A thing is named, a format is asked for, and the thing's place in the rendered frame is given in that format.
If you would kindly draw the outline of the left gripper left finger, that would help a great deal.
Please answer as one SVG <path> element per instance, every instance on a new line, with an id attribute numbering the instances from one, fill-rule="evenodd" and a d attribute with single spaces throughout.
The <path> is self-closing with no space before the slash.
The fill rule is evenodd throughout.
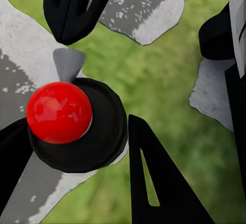
<path id="1" fill-rule="evenodd" d="M 0 130 L 0 215 L 33 152 L 26 118 Z"/>

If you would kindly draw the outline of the insectifuge atomizer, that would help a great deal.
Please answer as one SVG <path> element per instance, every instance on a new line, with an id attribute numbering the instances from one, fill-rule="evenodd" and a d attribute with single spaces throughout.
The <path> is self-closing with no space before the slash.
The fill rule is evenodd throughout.
<path id="1" fill-rule="evenodd" d="M 74 48 L 52 52 L 59 82 L 37 89 L 26 109 L 38 158 L 66 173 L 88 173 L 120 162 L 129 149 L 128 118 L 106 83 L 77 77 L 87 60 Z"/>

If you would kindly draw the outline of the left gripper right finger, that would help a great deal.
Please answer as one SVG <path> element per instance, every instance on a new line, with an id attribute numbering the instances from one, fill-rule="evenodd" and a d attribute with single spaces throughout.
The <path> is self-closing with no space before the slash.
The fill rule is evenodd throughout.
<path id="1" fill-rule="evenodd" d="M 149 124 L 129 115 L 132 224 L 215 224 Z M 145 157 L 160 207 L 149 204 Z"/>

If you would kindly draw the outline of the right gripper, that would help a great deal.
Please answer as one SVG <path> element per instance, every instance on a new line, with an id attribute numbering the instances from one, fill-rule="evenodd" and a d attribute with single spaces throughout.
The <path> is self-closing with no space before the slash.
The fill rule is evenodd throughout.
<path id="1" fill-rule="evenodd" d="M 45 24 L 59 43 L 73 44 L 94 29 L 108 0 L 44 0 Z"/>

